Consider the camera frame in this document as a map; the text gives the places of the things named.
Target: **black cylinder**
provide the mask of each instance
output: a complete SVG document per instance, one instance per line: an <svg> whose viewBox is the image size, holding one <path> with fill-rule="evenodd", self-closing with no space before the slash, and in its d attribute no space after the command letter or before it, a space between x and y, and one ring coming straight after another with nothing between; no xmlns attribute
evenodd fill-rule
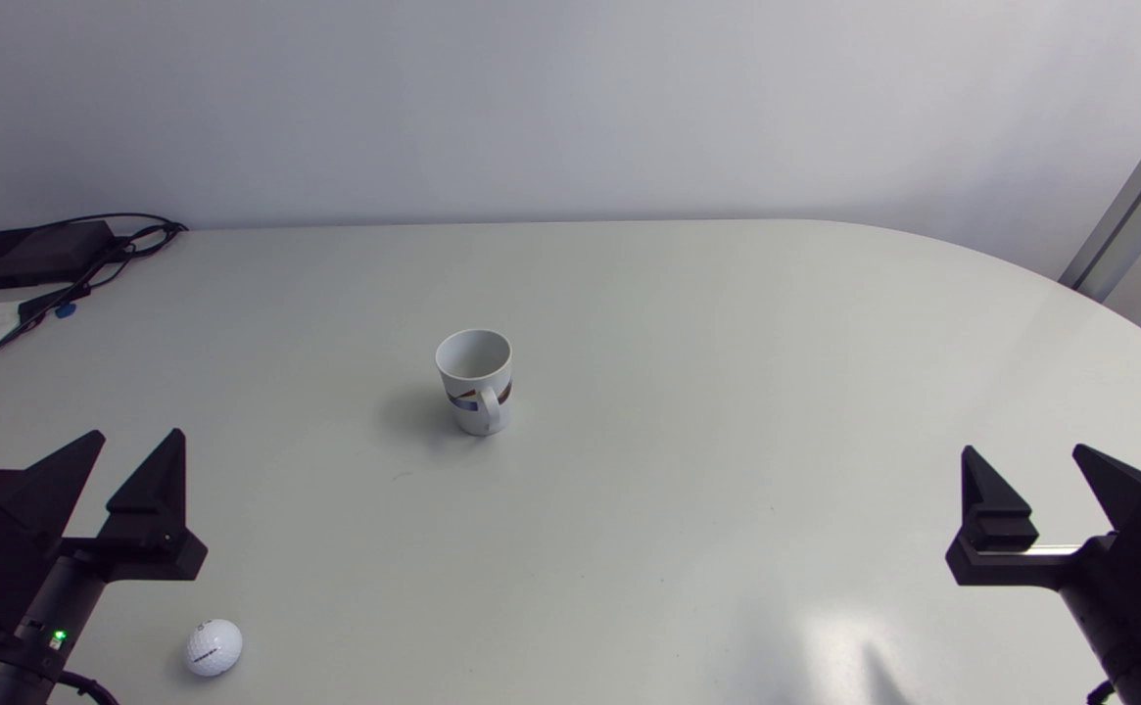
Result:
<svg viewBox="0 0 1141 705"><path fill-rule="evenodd" d="M0 639L0 705L43 705L104 592L90 565L62 557L17 626Z"/></svg>
<svg viewBox="0 0 1141 705"><path fill-rule="evenodd" d="M1089 646L1102 662L1117 697L1125 705L1141 705L1141 629L1107 599L1103 567L1085 565L1058 592L1067 602Z"/></svg>

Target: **white mug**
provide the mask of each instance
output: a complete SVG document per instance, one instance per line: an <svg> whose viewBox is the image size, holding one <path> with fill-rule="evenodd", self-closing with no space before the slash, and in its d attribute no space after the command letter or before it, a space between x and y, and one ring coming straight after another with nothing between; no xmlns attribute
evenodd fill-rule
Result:
<svg viewBox="0 0 1141 705"><path fill-rule="evenodd" d="M435 365L463 432L491 436L508 427L512 357L511 345L493 330L462 330L435 349Z"/></svg>

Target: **golf ball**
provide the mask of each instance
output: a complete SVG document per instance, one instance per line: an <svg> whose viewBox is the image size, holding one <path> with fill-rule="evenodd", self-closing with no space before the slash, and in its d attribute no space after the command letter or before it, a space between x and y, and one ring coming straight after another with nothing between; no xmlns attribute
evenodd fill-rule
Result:
<svg viewBox="0 0 1141 705"><path fill-rule="evenodd" d="M186 667L200 676L216 676L235 665L244 638L234 622L207 619L186 640Z"/></svg>

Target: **colored stripe on mug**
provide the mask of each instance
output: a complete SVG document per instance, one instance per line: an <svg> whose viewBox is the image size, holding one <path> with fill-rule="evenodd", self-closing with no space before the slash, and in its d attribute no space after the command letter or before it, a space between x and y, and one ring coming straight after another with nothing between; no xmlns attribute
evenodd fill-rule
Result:
<svg viewBox="0 0 1141 705"><path fill-rule="evenodd" d="M512 391L512 389L513 389L513 380L510 380L508 381L507 384L504 384L504 390L497 394L497 396L495 396L495 403L503 404L504 402L507 402L508 395L510 394L510 391ZM479 403L467 400L467 397L475 397L476 394L479 394L479 390L471 389L470 391L467 391L464 394L459 394L458 397L451 396L450 394L448 402L453 402L453 406L459 407L459 410L464 410L468 412L477 412L479 410Z"/></svg>

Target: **white table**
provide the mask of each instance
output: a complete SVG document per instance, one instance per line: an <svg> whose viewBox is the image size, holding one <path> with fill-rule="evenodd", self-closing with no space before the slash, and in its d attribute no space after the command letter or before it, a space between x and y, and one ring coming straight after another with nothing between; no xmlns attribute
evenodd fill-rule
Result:
<svg viewBox="0 0 1141 705"><path fill-rule="evenodd" d="M432 366L472 326L516 347L488 439ZM958 453L1106 532L1068 455L1141 468L1141 331L855 225L197 232L0 354L0 467L108 436L74 535L172 427L203 570L113 584L70 661L128 705L1079 702L1058 597L952 581Z"/></svg>

